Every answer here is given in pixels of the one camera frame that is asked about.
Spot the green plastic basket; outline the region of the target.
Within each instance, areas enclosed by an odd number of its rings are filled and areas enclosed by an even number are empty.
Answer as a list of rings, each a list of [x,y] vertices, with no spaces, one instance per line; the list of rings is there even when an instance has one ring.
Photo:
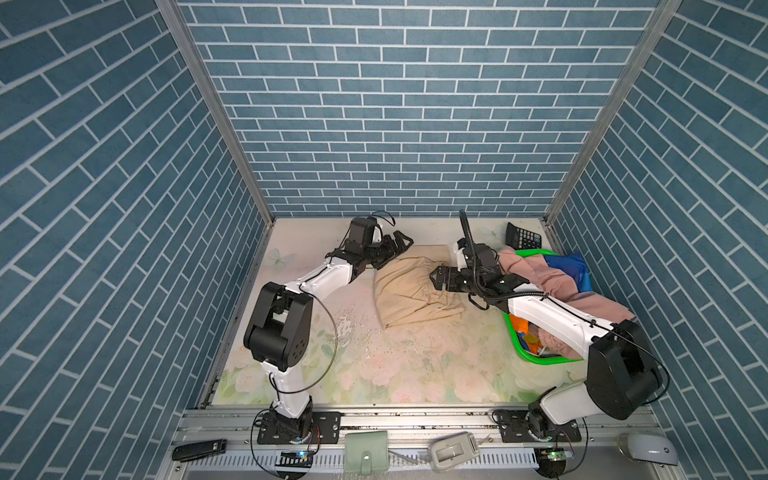
[[[536,288],[558,300],[570,300],[579,293],[579,284],[573,274],[575,261],[551,250],[514,250],[505,246],[499,253],[499,263],[504,273],[524,277]],[[582,359],[575,350],[530,320],[512,315],[511,328],[524,356],[534,359],[535,363],[542,364],[558,357],[562,358],[559,361],[562,363]]]

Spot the black remote control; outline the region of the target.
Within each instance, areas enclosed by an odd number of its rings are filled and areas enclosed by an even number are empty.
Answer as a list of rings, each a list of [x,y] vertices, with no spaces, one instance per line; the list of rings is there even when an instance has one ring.
[[[226,452],[226,439],[205,440],[179,445],[172,450],[171,459],[174,462],[186,463],[202,458],[220,455]]]

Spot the pink shorts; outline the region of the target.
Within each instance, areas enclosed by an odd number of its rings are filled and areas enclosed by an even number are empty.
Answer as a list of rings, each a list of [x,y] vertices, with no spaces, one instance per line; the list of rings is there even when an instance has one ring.
[[[575,280],[549,266],[543,255],[522,257],[510,247],[499,253],[505,273],[527,282],[521,296],[507,301],[509,313],[528,323],[528,333],[547,349],[569,360],[585,359],[595,337],[635,315],[596,292],[578,290]]]

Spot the black calculator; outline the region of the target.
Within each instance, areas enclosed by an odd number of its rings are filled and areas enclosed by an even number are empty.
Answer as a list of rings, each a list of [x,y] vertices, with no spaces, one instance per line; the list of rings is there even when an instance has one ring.
[[[505,244],[515,250],[542,248],[542,236],[508,222],[505,230]]]

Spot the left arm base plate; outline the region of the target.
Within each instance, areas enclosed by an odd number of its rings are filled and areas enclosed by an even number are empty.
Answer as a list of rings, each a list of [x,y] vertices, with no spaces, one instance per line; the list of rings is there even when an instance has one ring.
[[[256,426],[257,443],[260,445],[287,445],[319,442],[337,444],[341,413],[337,411],[307,411],[297,418],[287,417],[269,410]]]

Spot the left circuit board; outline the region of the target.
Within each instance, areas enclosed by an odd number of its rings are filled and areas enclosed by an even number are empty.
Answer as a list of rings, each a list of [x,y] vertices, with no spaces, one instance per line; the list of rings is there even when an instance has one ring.
[[[275,473],[280,479],[302,479],[313,467],[314,456],[314,452],[305,450],[281,452],[276,458]]]

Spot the colourful patterned shorts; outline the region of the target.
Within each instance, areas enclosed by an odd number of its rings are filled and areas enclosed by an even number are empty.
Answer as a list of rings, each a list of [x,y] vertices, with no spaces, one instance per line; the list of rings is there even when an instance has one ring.
[[[514,315],[509,316],[509,322],[521,348],[531,355],[538,356],[542,344],[534,325]]]

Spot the circuit board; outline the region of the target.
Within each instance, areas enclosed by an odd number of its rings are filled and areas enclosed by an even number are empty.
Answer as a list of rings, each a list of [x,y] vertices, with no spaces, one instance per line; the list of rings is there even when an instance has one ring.
[[[534,471],[546,479],[558,479],[565,474],[569,452],[562,448],[536,448],[534,450],[537,467]]]
[[[275,473],[280,479],[302,479],[313,467],[314,456],[314,452],[305,450],[281,452],[276,458]]]

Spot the light green wallet pouch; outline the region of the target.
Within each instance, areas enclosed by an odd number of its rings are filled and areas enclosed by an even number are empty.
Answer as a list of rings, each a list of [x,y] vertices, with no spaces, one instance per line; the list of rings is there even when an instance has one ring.
[[[373,475],[389,470],[388,433],[383,430],[348,434],[344,438],[344,472]]]

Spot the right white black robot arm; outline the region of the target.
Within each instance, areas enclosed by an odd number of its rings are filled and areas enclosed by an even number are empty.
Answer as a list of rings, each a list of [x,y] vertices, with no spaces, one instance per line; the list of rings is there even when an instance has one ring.
[[[631,320],[615,323],[569,307],[499,268],[483,276],[472,268],[439,266],[430,280],[438,291],[463,292],[471,302],[483,300],[483,310],[496,307],[530,321],[586,361],[584,380],[553,388],[528,406],[525,441],[549,441],[564,425],[593,415],[624,420],[670,383],[668,371]]]

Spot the white computer mouse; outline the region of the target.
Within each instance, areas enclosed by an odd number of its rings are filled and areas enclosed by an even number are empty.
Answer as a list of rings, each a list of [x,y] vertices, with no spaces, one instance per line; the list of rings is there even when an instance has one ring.
[[[617,446],[629,460],[658,465],[676,466],[676,447],[665,436],[649,433],[625,433],[618,437]]]

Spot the beige drawstring shorts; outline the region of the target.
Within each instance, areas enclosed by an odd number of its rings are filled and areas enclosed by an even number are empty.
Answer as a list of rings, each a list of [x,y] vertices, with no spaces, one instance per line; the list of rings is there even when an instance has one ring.
[[[413,245],[374,276],[374,301],[383,329],[432,321],[459,320],[465,306],[457,293],[437,290],[430,274],[451,266],[445,245]]]

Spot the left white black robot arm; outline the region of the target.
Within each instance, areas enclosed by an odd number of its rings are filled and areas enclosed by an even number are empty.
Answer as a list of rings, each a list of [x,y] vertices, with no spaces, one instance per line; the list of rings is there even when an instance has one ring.
[[[367,268],[383,268],[412,245],[413,239],[398,230],[383,234],[375,217],[358,217],[319,267],[286,284],[263,285],[243,336],[244,348],[261,364],[275,394],[261,417],[260,444],[298,444],[320,435],[310,395],[320,381],[307,384],[300,367],[309,347],[313,307]]]

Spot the right circuit board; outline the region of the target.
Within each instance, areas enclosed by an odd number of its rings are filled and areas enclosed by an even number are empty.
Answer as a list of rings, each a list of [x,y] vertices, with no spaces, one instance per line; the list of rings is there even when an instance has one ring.
[[[536,448],[534,450],[537,467],[534,471],[546,479],[558,479],[565,474],[569,452],[562,448]]]

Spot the grey stapler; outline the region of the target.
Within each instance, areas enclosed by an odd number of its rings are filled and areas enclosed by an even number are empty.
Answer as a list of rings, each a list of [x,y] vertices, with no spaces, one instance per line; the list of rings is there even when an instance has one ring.
[[[460,432],[432,441],[427,449],[428,462],[435,472],[445,472],[473,461],[480,454],[475,436]]]

